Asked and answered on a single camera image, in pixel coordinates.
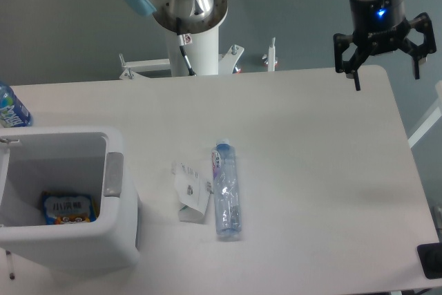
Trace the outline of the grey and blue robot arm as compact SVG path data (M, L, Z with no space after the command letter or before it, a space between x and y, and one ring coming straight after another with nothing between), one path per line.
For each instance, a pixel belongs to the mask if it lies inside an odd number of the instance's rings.
M137 14L153 16L169 33L169 60L175 76L220 74L218 31L228 13L227 0L124 0ZM413 75L436 52L428 14L405 16L404 0L349 0L354 30L333 37L337 73L357 82L368 57L400 50L412 58Z

